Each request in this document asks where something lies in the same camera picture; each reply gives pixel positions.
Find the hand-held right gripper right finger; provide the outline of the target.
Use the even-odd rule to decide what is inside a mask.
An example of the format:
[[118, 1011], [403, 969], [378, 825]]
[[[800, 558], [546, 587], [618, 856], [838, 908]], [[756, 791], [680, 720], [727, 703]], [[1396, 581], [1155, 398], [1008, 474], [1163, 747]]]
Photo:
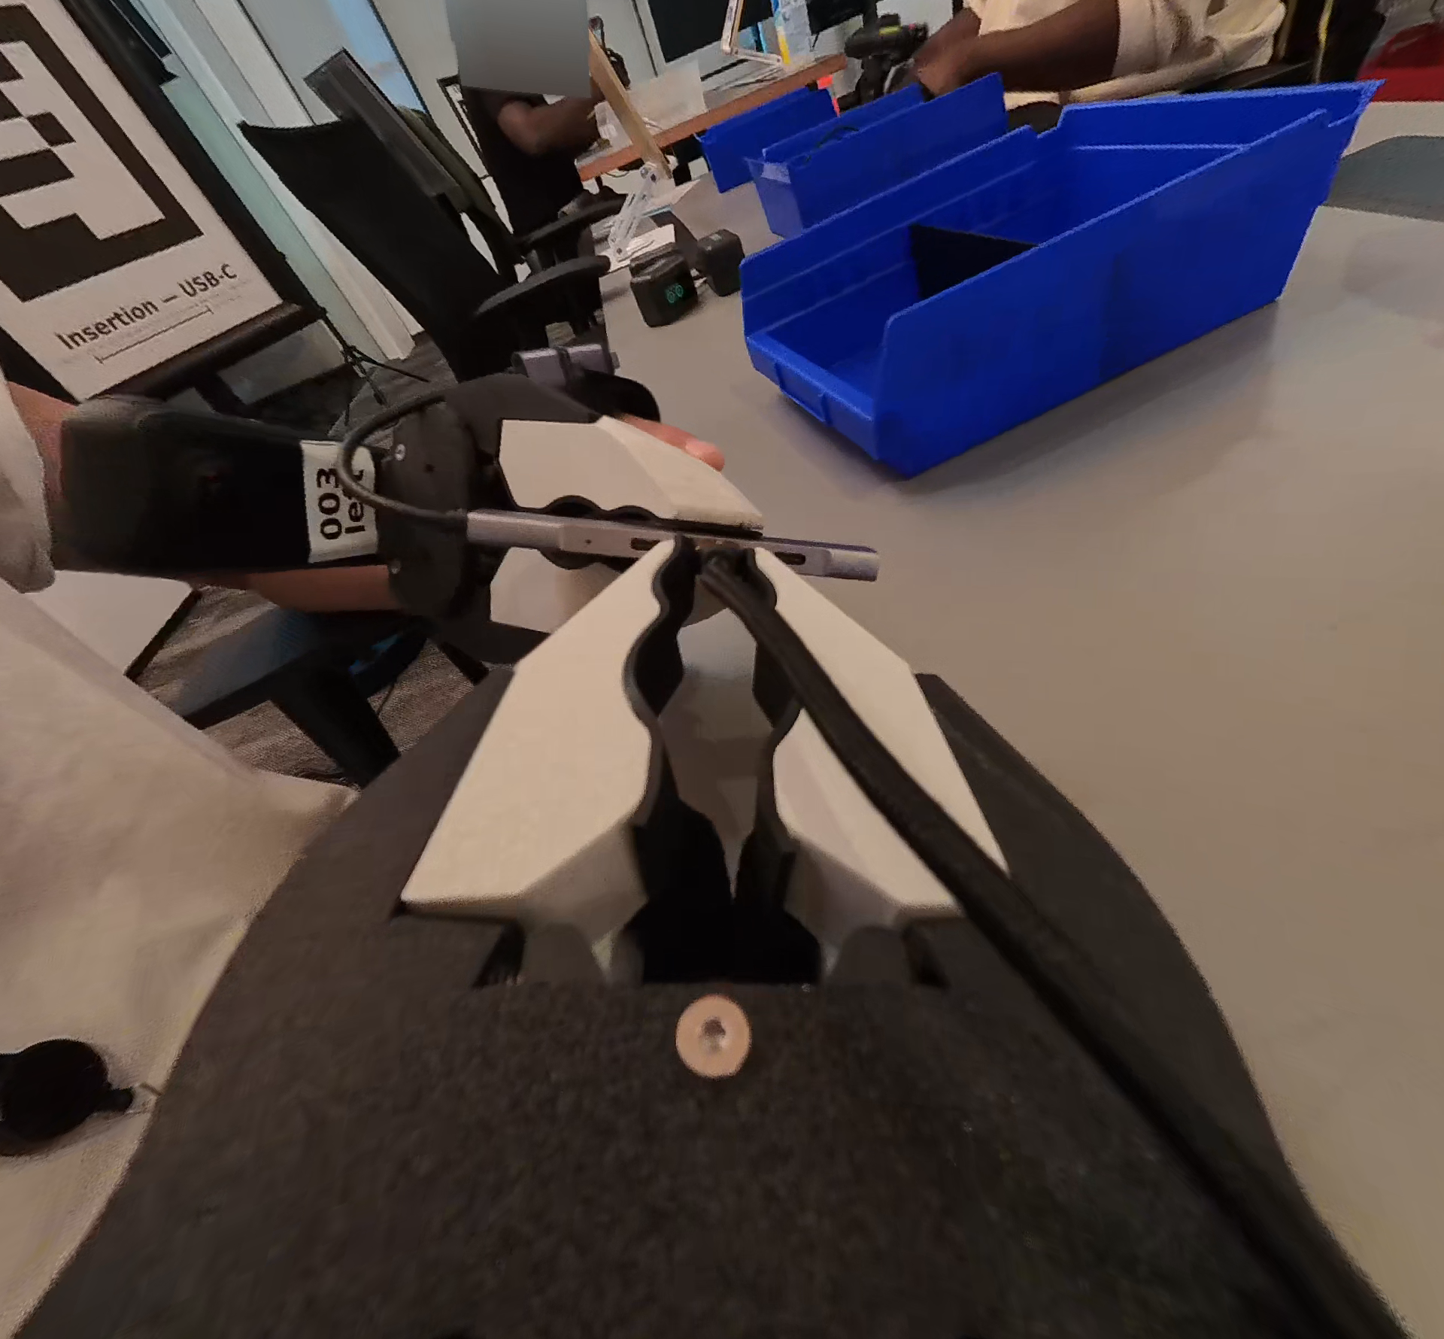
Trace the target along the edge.
[[968, 848], [1008, 877], [1008, 860], [953, 753], [920, 678], [779, 558], [714, 554], [704, 583], [754, 642], [752, 696], [767, 720], [754, 829], [735, 896], [767, 923], [804, 930], [823, 959], [861, 930], [951, 919], [958, 900], [830, 747], [779, 655], [779, 634], [821, 669], [909, 783]]

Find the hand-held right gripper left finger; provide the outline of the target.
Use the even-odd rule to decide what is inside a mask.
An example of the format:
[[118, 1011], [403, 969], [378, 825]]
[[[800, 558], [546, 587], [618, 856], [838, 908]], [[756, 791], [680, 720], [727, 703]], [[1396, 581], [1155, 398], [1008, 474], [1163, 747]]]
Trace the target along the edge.
[[693, 545], [662, 541], [504, 675], [401, 888], [408, 915], [565, 927], [588, 944], [643, 913], [701, 915], [701, 814], [660, 726], [695, 575]]

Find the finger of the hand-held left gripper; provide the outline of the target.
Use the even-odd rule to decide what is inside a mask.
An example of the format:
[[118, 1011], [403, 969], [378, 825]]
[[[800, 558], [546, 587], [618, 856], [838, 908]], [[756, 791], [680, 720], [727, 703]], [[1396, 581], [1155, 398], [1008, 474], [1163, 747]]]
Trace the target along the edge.
[[597, 514], [645, 514], [758, 535], [766, 520], [710, 464], [638, 426], [515, 420], [498, 424], [498, 468], [519, 510], [542, 512], [578, 501]]
[[490, 623], [548, 636], [607, 590], [634, 562], [561, 568], [548, 554], [511, 548], [490, 581]]

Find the grey USB hub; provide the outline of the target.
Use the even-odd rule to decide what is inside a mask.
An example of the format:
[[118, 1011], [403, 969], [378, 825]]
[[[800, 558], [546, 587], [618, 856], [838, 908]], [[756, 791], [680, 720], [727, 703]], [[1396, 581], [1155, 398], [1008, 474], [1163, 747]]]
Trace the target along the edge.
[[651, 394], [618, 375], [594, 342], [515, 356], [496, 375], [433, 386], [374, 411], [345, 432], [334, 459], [340, 487], [405, 535], [439, 535], [450, 547], [552, 560], [636, 562], [674, 539], [697, 554], [767, 552], [804, 577], [872, 583], [878, 552], [848, 543], [670, 524], [645, 514], [597, 514], [578, 501], [542, 512], [519, 510], [498, 468], [498, 424], [515, 420], [594, 422], [626, 415], [655, 420]]

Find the black cable orange plugs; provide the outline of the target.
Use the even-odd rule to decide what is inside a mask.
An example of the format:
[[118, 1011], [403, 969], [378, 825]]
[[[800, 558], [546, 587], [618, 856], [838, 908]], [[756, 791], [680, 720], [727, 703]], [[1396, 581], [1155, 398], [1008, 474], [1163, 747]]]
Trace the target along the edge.
[[750, 558], [706, 556], [701, 562], [701, 585], [731, 610], [756, 648], [777, 665], [861, 795], [964, 908], [989, 946], [1069, 1032], [1077, 1047], [1090, 1055], [1174, 1150], [1275, 1280], [1308, 1313], [1316, 1332], [1405, 1335], [1381, 1293], [1361, 1276], [1308, 1202], [1289, 1200], [1285, 1186], [1218, 1125], [1142, 1036], [1086, 957], [871, 732], [800, 636], [764, 600], [762, 577], [748, 575], [750, 568]]

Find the blue storage bin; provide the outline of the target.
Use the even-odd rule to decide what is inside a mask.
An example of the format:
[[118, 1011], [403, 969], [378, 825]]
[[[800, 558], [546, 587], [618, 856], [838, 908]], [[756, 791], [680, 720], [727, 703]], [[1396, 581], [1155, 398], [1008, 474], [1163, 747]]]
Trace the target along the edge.
[[[754, 369], [903, 478], [1275, 302], [1379, 82], [1081, 103], [743, 262]], [[909, 226], [1035, 249], [916, 302]]]
[[764, 147], [746, 170], [767, 229], [787, 241], [1006, 132], [997, 75], [934, 100], [907, 86]]
[[748, 161], [760, 161], [769, 145], [823, 126], [836, 115], [829, 88], [804, 86], [727, 121], [714, 123], [697, 136], [697, 142], [716, 191], [725, 193], [748, 184]]

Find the person's left forearm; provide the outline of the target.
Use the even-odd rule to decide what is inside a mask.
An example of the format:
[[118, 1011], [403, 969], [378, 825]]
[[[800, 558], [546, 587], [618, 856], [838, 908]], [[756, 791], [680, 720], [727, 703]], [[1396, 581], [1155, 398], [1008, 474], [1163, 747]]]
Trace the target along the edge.
[[[74, 550], [70, 541], [72, 522], [63, 497], [63, 422], [72, 405], [47, 394], [13, 386], [1, 380], [3, 396], [9, 398], [17, 419], [26, 430], [44, 470], [45, 520], [49, 527], [49, 560], [57, 571], [103, 571]], [[242, 590], [261, 596], [277, 608], [309, 613], [383, 612], [393, 610], [395, 600], [387, 587], [387, 571], [382, 566], [359, 568], [307, 568], [298, 571], [212, 571], [171, 575], [171, 581], [196, 589]]]

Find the grey desk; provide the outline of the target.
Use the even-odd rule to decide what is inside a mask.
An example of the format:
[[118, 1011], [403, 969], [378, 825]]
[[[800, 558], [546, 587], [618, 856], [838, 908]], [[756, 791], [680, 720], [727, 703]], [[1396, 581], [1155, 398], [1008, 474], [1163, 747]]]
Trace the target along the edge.
[[1312, 1202], [1440, 1335], [1440, 220], [1325, 207], [1277, 304], [907, 482], [748, 365], [737, 298], [622, 371], [821, 592], [1132, 866]]

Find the person's left hand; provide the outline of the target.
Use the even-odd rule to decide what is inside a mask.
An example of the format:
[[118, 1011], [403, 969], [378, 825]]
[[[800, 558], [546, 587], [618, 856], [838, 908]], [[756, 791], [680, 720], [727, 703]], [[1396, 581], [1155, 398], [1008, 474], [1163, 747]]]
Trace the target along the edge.
[[620, 420], [662, 445], [676, 447], [678, 451], [685, 453], [693, 461], [702, 463], [714, 472], [722, 472], [725, 468], [725, 457], [722, 455], [722, 451], [689, 432], [634, 415], [626, 415]]

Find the white stand with wooden board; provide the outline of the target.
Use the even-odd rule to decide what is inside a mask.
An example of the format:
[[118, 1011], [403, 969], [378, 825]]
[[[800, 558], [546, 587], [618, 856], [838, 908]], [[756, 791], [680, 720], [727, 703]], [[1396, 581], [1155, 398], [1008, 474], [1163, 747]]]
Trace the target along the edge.
[[634, 155], [641, 161], [639, 186], [624, 199], [607, 235], [607, 258], [615, 270], [622, 270], [630, 262], [630, 247], [639, 235], [643, 218], [651, 214], [657, 199], [676, 193], [676, 182], [659, 138], [647, 126], [592, 29], [588, 29], [588, 73], [622, 126]]

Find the person's cream shirt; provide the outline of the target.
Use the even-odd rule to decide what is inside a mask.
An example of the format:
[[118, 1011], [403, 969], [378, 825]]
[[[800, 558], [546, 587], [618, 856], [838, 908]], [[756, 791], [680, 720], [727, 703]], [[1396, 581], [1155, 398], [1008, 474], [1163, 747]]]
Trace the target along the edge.
[[1, 1162], [15, 1335], [133, 1162], [246, 929], [351, 791], [256, 770], [1, 596], [1, 1041], [95, 1049], [129, 1114]]

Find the black bin divider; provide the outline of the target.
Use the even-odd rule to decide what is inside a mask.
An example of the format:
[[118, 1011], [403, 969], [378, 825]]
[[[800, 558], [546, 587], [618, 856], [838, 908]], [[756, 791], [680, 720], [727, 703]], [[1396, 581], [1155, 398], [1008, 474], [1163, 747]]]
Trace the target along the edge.
[[993, 233], [913, 224], [909, 226], [909, 256], [916, 302], [960, 287], [1033, 249], [1035, 243], [1012, 241]]

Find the wooden table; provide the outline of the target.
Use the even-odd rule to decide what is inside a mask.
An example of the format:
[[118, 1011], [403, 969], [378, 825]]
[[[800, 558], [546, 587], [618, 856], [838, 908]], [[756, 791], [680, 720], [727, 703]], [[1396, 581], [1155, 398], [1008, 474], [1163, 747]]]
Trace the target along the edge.
[[792, 69], [771, 69], [760, 79], [746, 80], [739, 86], [727, 86], [706, 92], [706, 105], [701, 115], [687, 117], [657, 132], [647, 130], [641, 145], [634, 142], [613, 144], [597, 153], [576, 159], [576, 174], [582, 182], [599, 180], [605, 174], [618, 172], [638, 161], [647, 161], [649, 151], [668, 153], [676, 144], [687, 138], [699, 138], [716, 124], [748, 115], [752, 109], [783, 100], [794, 90], [817, 86], [846, 65], [846, 56], [832, 54], [817, 61]]

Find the black hand-held device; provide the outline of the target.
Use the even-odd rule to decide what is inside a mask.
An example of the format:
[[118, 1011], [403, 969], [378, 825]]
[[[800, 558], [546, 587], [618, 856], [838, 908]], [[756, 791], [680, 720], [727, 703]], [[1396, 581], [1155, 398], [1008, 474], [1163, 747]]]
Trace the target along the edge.
[[895, 14], [882, 14], [853, 31], [844, 40], [842, 54], [850, 61], [857, 61], [859, 73], [855, 86], [838, 96], [838, 113], [844, 115], [863, 103], [882, 100], [903, 84], [905, 67], [911, 65], [928, 37], [930, 27], [924, 21], [901, 21]]

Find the black clip-on microphone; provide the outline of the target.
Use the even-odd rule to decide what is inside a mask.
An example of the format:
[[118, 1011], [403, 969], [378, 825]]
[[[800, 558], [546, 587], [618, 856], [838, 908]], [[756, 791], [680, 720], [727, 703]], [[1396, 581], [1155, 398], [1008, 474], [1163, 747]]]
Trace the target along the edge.
[[1, 1055], [1, 1154], [51, 1148], [97, 1116], [131, 1112], [135, 1093], [118, 1087], [99, 1049], [59, 1037]]

